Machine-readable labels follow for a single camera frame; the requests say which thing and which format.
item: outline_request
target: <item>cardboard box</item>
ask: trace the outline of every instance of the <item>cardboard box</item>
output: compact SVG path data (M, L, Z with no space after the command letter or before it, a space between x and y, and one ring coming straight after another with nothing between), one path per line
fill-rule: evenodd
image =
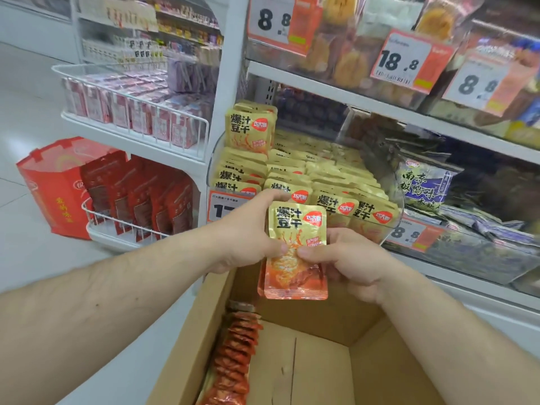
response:
M254 303L265 329L248 405L443 405L395 328L341 284L325 301L267 300L259 266L206 277L147 405L193 405L229 299Z

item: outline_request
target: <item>price tag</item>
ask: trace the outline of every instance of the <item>price tag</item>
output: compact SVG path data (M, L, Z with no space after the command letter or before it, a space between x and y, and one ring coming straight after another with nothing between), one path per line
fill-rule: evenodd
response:
M443 232L442 227L431 226L403 216L400 225L386 240L425 253Z
M442 98L502 116L535 73L536 68L473 52L466 57Z
M392 30L371 77L429 94L455 51L453 46Z
M210 190L208 195L208 213L206 221L211 223L226 216L237 207L242 206L251 197L240 196L237 194L223 193L216 190Z
M247 32L251 39L307 55L321 17L316 0L251 0Z

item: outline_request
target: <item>red paper bag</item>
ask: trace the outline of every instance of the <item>red paper bag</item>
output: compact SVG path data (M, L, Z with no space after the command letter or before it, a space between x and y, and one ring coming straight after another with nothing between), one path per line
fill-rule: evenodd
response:
M80 166L118 149L85 138L60 139L17 162L51 232L89 240L81 205L89 198Z

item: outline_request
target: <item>right hand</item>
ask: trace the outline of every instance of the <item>right hand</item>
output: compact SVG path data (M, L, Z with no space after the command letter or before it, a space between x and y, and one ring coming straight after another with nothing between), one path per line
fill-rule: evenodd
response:
M350 280L349 292L380 305L383 283L401 268L401 262L351 229L329 228L327 238L327 246L300 247L298 256L310 263L327 264L330 278L335 267Z

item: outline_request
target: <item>left hand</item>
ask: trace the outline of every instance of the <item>left hand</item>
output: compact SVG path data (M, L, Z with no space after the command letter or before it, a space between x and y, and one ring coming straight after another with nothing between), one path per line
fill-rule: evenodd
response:
M255 264L265 257L284 255L288 250L287 243L269 238L265 221L272 202L290 198L282 190L263 190L225 217L206 225L218 247L218 264L212 267L212 272L224 273L234 267Z

